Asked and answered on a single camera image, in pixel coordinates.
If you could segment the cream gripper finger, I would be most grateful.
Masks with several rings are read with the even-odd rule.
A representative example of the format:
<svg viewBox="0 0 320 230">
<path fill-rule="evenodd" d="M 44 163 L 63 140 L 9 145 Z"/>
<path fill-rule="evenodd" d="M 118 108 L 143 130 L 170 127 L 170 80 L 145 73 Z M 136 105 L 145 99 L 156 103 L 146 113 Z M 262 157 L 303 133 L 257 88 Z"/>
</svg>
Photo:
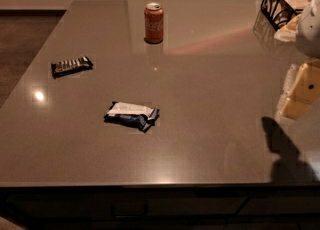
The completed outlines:
<svg viewBox="0 0 320 230">
<path fill-rule="evenodd" d="M 301 15 L 293 17 L 287 24 L 276 31 L 274 38 L 281 42 L 295 42 L 300 18 Z"/>
<path fill-rule="evenodd" d="M 300 66 L 292 64 L 279 100 L 279 114 L 285 118 L 300 118 L 320 98 L 320 60 Z"/>
</svg>

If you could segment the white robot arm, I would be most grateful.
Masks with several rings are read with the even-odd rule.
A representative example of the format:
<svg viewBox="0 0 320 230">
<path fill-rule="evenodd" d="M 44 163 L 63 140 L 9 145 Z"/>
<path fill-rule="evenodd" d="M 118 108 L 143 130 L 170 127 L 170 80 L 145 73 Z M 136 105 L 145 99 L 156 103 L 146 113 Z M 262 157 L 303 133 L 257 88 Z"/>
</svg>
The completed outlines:
<svg viewBox="0 0 320 230">
<path fill-rule="evenodd" d="M 311 0 L 301 14 L 275 33 L 274 38 L 294 42 L 297 49 L 310 58 L 300 66 L 290 66 L 277 105 L 277 119 L 294 121 L 320 98 L 320 0 Z"/>
</svg>

